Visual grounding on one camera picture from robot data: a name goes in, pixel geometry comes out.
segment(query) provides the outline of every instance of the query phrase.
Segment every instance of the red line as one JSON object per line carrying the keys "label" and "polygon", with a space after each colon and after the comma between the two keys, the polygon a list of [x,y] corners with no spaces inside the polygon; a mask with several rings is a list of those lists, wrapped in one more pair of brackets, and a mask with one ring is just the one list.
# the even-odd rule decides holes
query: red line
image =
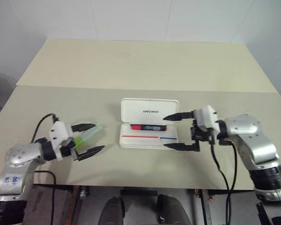
{"label": "red line", "polygon": [[145,138],[159,138],[156,136],[135,136],[135,135],[122,135],[122,137],[145,137]]}

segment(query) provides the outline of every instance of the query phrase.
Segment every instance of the white tabletop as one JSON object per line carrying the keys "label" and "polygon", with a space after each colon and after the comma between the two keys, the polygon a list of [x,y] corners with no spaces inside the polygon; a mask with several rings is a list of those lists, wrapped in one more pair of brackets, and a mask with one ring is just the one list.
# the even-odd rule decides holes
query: white tabletop
{"label": "white tabletop", "polygon": [[[176,99],[181,112],[211,105],[220,118],[250,113],[260,119],[264,133],[276,145],[281,158],[281,97],[278,93],[18,86],[0,113],[0,171],[6,151],[16,143],[28,143],[38,121],[45,114],[55,112],[62,121],[72,124],[87,119],[104,124],[102,135],[88,147],[106,145],[100,153],[81,162],[73,162],[68,157],[43,165],[42,169],[56,173],[58,184],[225,189],[207,143],[201,144],[201,152],[121,148],[118,145],[122,124],[120,101],[126,97]],[[177,127],[181,142],[191,142],[191,123],[185,120]],[[48,137],[50,126],[51,120],[44,122],[37,137]],[[231,183],[231,147],[216,146],[215,152]],[[35,182],[52,181],[38,174]],[[240,162],[236,189],[252,187],[249,173]]]}
{"label": "white tabletop", "polygon": [[17,85],[276,92],[245,45],[48,39]]}

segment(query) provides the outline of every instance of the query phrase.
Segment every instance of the robotic arm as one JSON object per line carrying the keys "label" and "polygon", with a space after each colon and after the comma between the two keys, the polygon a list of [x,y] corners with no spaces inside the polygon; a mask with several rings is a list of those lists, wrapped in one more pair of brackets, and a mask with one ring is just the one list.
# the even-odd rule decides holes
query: robotic arm
{"label": "robotic arm", "polygon": [[53,117],[50,141],[41,138],[30,144],[16,144],[5,156],[5,167],[0,175],[0,225],[20,225],[29,197],[34,172],[39,165],[53,159],[62,160],[72,156],[83,160],[98,153],[104,146],[94,147],[78,154],[75,149],[73,132],[95,127],[94,124],[70,126]]}
{"label": "robotic arm", "polygon": [[171,121],[182,119],[194,119],[191,134],[195,143],[171,143],[165,146],[175,150],[199,151],[199,141],[210,142],[212,134],[216,135],[220,145],[233,142],[249,171],[258,199],[265,205],[281,206],[276,204],[281,202],[281,164],[276,147],[262,133],[260,121],[248,114],[218,120],[216,111],[209,105],[164,118]]}

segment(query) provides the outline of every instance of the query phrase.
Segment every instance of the blue line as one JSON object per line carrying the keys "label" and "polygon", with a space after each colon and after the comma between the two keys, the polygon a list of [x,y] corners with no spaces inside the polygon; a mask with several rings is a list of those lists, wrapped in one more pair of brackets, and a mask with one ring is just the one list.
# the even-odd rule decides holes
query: blue line
{"label": "blue line", "polygon": [[160,139],[173,139],[173,140],[177,140],[177,138],[175,138],[175,137],[160,137]]}

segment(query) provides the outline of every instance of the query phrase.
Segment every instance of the unitree logo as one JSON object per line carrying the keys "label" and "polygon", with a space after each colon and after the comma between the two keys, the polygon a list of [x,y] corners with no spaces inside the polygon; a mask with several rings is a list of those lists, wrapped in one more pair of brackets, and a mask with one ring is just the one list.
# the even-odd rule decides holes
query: unitree logo
{"label": "unitree logo", "polygon": [[157,110],[143,110],[143,113],[159,113]]}

